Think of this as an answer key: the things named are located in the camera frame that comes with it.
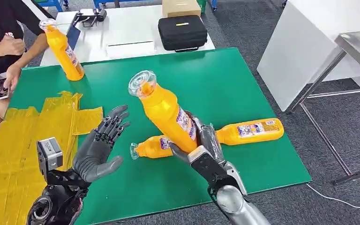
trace yellow plastic bag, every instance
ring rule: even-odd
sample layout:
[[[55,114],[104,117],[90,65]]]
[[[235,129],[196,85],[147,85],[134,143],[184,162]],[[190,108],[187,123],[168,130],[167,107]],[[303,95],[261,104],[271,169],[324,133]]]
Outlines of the yellow plastic bag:
[[[78,110],[82,95],[63,91],[45,100],[39,114],[34,107],[8,109],[0,125],[0,225],[23,225],[32,203],[46,182],[39,171],[36,141],[56,137],[67,170],[77,150],[77,135],[96,128],[101,107]]]

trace black carrying case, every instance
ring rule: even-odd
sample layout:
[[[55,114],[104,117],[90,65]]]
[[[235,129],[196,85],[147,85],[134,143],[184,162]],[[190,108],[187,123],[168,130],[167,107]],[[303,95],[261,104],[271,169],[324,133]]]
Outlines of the black carrying case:
[[[197,15],[162,18],[158,30],[165,50],[197,50],[208,41],[208,31]]]

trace gray carpet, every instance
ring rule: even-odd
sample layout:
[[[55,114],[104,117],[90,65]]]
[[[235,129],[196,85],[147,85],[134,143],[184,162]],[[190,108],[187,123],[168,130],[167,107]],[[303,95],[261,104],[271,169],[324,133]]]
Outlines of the gray carpet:
[[[280,111],[256,71],[259,59],[280,17],[281,0],[218,0],[218,10],[207,6],[202,17],[216,48],[237,47],[248,63],[265,96],[282,120],[299,156],[310,172],[311,186],[321,193],[360,205],[360,179],[338,187],[328,182],[344,175],[330,151],[301,109],[294,114]],[[159,1],[121,3],[122,7],[159,4]],[[70,10],[93,7],[92,1],[70,0]],[[34,37],[29,32],[27,43]],[[37,66],[40,59],[31,65]],[[318,91],[357,88],[351,79],[326,82]],[[306,102],[327,136],[350,169],[360,169],[360,94],[329,97]],[[272,224],[276,225],[360,225],[360,209],[326,200],[306,185],[283,188],[249,197]],[[117,221],[127,225],[226,225],[229,222],[213,204],[157,215]]]

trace person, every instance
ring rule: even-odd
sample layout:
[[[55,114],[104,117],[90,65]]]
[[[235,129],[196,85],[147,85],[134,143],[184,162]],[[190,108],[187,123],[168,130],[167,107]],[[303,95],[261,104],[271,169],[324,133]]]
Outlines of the person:
[[[46,35],[39,27],[39,22],[47,18],[53,17],[33,0],[0,0],[0,76],[6,75],[5,88],[14,91],[21,68],[48,47]],[[37,35],[28,50],[20,23]],[[7,107],[8,99],[0,100],[0,122]]]

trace clear bottle cap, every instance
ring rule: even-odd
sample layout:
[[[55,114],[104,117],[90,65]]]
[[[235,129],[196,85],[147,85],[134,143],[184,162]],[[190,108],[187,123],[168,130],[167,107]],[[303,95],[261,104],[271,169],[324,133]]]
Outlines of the clear bottle cap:
[[[138,72],[129,81],[127,90],[129,94],[143,98],[151,94],[157,85],[157,76],[149,70]]]
[[[57,29],[57,22],[54,19],[41,20],[39,27],[44,31],[52,31]]]
[[[131,143],[130,144],[130,156],[132,157],[133,160],[136,160],[137,158],[139,158],[139,153],[137,153],[136,148],[139,145],[136,143]]]

